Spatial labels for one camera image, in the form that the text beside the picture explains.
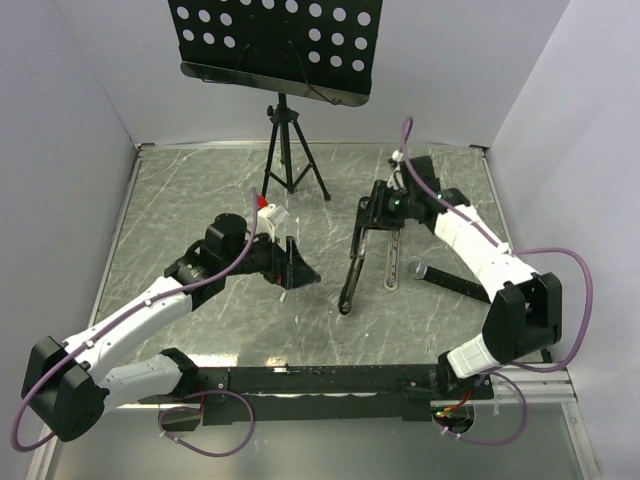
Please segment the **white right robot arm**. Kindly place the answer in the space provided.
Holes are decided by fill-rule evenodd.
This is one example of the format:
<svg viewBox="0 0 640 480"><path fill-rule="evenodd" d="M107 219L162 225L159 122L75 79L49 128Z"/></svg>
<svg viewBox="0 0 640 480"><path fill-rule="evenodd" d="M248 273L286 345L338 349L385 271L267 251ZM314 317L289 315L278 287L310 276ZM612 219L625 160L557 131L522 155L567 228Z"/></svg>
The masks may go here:
<svg viewBox="0 0 640 480"><path fill-rule="evenodd" d="M516 257L458 189L442 188L430 157L406 160L394 152L389 164L389 179L375 181L358 202L340 313L351 309L369 232L399 232L414 220L461 258L490 305L479 334L439 355L436 384L444 396L458 398L477 375L556 344L562 336L560 280Z"/></svg>

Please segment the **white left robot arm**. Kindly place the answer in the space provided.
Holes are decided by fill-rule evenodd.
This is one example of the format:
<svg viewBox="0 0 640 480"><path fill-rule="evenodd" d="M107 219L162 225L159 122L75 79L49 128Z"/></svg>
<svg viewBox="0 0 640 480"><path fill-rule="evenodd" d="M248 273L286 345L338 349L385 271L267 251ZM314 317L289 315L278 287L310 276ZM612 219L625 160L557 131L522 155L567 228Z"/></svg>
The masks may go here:
<svg viewBox="0 0 640 480"><path fill-rule="evenodd" d="M31 349L21 407L31 409L63 442L73 441L106 413L154 395L192 398L198 368L177 349L120 366L134 347L212 299L229 276L259 274L284 290L321 280L289 236L280 244L267 209L251 223L218 215L202 239L170 264L142 294L97 325L59 342L47 336Z"/></svg>

